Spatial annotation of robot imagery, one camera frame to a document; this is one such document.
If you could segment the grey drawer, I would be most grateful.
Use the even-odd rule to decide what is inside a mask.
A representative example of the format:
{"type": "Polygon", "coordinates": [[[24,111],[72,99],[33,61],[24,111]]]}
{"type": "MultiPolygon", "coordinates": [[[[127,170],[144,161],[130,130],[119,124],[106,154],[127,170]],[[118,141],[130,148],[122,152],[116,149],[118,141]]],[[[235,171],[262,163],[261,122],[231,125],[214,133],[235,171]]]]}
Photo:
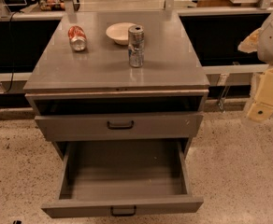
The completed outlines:
{"type": "Polygon", "coordinates": [[[36,116],[36,123],[47,141],[62,142],[194,137],[202,119],[200,112],[170,112],[36,116]],[[108,121],[130,120],[132,129],[107,128],[108,121]]]}
{"type": "Polygon", "coordinates": [[[136,206],[136,215],[194,213],[176,139],[70,142],[57,198],[42,210],[52,218],[112,217],[110,207],[136,206]]]}

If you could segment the grey drawer cabinet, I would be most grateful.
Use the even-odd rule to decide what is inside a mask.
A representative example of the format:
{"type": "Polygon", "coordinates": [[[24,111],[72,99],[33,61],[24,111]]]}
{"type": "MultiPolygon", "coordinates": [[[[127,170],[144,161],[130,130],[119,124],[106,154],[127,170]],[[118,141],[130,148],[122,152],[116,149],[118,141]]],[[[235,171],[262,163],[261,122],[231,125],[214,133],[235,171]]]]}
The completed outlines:
{"type": "MultiPolygon", "coordinates": [[[[85,12],[64,16],[24,86],[36,116],[200,112],[209,82],[175,11],[85,12]],[[144,63],[130,66],[128,49],[106,35],[117,22],[140,24],[144,63]],[[68,30],[80,26],[84,51],[68,30]]],[[[176,139],[187,151],[194,137],[176,139]]],[[[70,142],[49,141],[59,155],[70,142]]]]}

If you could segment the grey top drawer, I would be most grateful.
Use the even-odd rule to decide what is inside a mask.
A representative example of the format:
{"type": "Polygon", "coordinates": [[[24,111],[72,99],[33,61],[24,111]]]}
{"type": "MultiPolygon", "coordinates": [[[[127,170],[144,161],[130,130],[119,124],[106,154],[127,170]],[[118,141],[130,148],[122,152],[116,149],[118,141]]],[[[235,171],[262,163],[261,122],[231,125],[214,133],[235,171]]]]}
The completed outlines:
{"type": "Polygon", "coordinates": [[[47,141],[62,142],[194,137],[202,119],[200,112],[170,112],[36,116],[36,123],[47,141]],[[132,129],[107,128],[108,121],[130,120],[132,129]]]}

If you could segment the silver upright soda can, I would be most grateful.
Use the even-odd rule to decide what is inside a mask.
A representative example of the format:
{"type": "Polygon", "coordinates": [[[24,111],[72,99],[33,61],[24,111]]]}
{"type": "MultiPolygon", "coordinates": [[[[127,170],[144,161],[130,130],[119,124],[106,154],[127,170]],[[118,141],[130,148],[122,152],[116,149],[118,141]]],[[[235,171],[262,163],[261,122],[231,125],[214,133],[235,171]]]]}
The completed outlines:
{"type": "Polygon", "coordinates": [[[140,68],[144,63],[144,29],[133,25],[128,29],[128,57],[132,67],[140,68]]]}

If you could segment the white bowl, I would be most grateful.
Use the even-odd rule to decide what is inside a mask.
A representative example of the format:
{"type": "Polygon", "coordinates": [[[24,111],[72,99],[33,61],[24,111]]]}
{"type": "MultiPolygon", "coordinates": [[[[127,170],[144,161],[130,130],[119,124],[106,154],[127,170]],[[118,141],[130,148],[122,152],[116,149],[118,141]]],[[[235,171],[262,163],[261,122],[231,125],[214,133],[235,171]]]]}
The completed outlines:
{"type": "Polygon", "coordinates": [[[134,26],[131,22],[120,22],[110,25],[106,30],[108,38],[118,45],[126,46],[128,44],[128,30],[134,26]]]}

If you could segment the red soda can lying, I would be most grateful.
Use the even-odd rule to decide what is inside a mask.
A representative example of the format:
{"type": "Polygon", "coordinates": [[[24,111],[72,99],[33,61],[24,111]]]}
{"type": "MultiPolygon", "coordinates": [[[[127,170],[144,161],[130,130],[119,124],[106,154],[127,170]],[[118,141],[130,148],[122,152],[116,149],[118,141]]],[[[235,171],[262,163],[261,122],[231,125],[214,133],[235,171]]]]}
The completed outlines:
{"type": "Polygon", "coordinates": [[[68,30],[70,46],[74,51],[84,51],[86,49],[87,38],[80,26],[71,26],[68,30]]]}

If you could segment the metal bracket on rail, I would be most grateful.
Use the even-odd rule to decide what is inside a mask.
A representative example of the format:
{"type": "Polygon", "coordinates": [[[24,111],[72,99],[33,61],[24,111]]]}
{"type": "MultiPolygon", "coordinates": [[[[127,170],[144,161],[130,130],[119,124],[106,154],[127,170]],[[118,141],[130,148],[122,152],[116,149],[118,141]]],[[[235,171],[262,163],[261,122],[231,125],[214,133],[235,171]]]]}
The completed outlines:
{"type": "Polygon", "coordinates": [[[222,113],[225,112],[224,102],[230,90],[230,87],[227,85],[228,78],[229,78],[229,74],[220,74],[217,81],[217,86],[222,87],[222,91],[220,92],[218,100],[217,100],[217,106],[219,107],[222,113]]]}

